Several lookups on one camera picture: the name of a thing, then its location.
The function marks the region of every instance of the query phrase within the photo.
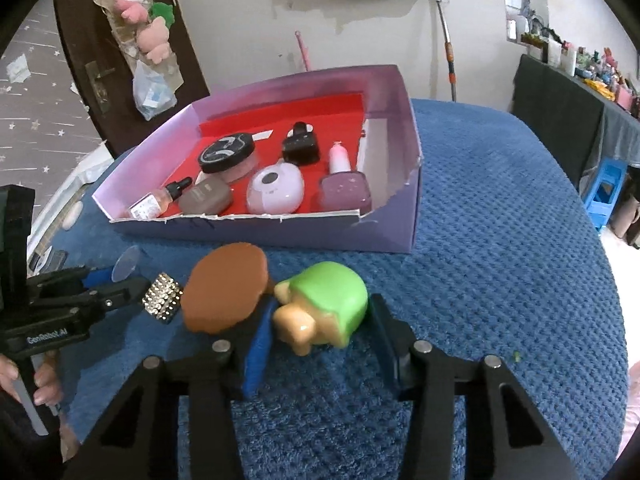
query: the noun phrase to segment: door handle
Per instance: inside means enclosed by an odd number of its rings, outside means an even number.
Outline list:
[[[87,63],[84,66],[84,69],[86,70],[86,74],[89,76],[89,83],[91,83],[91,88],[94,91],[94,97],[100,107],[100,111],[102,113],[108,112],[111,108],[111,103],[109,101],[107,89],[101,79],[114,73],[116,69],[108,68],[107,70],[100,72],[100,68],[96,61]]]

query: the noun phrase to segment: white wall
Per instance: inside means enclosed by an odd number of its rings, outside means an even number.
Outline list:
[[[450,100],[433,0],[178,3],[210,89],[299,71],[294,32],[300,30],[313,68],[397,64],[412,97]],[[455,52],[458,100],[506,109],[524,49],[506,41],[504,0],[449,0],[444,9]]]
[[[548,5],[550,26],[563,40],[601,54],[608,46],[620,72],[636,81],[636,48],[604,0],[548,0]]]

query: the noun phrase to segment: dark wooden door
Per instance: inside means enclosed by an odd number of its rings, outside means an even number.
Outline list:
[[[175,93],[178,100],[175,107],[145,121],[133,101],[131,70],[116,44],[102,9],[94,4],[94,0],[54,0],[62,45],[78,91],[89,107],[89,115],[98,133],[107,140],[114,156],[142,142],[185,106],[209,95],[177,0],[154,1],[175,6],[175,23],[171,27],[169,43],[177,56],[184,83]],[[100,80],[110,102],[110,109],[104,113],[100,110],[85,70],[85,65],[92,61],[97,62],[101,72],[115,69]]]

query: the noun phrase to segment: human hand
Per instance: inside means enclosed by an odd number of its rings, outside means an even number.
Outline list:
[[[20,402],[20,397],[18,397],[13,385],[13,381],[17,378],[18,368],[15,363],[0,355],[0,389],[6,391]],[[53,406],[62,400],[62,387],[56,375],[56,352],[47,352],[45,354],[44,362],[36,370],[33,380],[39,388],[33,394],[33,403],[36,406],[41,404]]]

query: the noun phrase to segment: cardboard box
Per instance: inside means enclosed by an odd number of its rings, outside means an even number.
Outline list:
[[[346,93],[362,96],[366,134],[360,141],[357,167],[371,188],[374,209],[370,213],[126,218],[128,207],[162,187],[202,142],[201,123],[270,105]],[[192,103],[129,153],[94,192],[94,200],[114,227],[129,235],[409,253],[420,199],[421,163],[414,113],[398,67],[333,68],[263,81]]]

